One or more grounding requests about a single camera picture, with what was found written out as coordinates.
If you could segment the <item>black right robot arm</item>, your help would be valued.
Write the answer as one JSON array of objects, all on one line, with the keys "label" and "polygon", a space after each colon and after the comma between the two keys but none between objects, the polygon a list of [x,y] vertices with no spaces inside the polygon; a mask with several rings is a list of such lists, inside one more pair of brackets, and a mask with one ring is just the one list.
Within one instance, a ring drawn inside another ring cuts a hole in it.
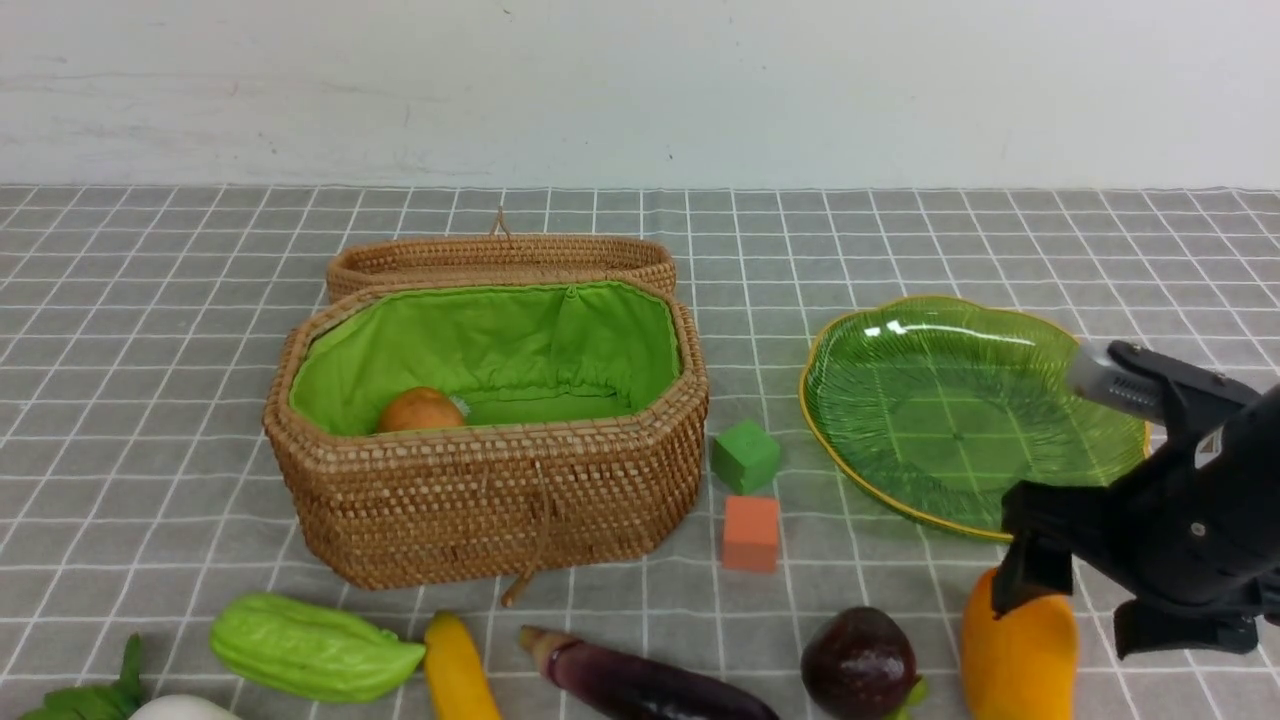
[{"label": "black right robot arm", "polygon": [[996,571],[995,619],[1074,591],[1082,561],[1129,593],[1116,655],[1245,655],[1277,620],[1277,391],[1203,433],[1179,429],[1110,486],[1024,480],[1004,496],[1012,542]]}]

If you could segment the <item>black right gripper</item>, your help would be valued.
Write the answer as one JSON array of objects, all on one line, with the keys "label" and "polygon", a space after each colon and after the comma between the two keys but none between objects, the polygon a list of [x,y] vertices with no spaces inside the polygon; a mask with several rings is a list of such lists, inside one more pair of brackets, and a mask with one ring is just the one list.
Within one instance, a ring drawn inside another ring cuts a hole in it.
[{"label": "black right gripper", "polygon": [[1012,542],[992,580],[996,615],[1070,597],[1079,559],[1135,598],[1114,611],[1120,660],[1251,653],[1252,618],[1277,621],[1277,402],[1170,439],[1107,487],[1024,480],[1004,497],[1004,529]]}]

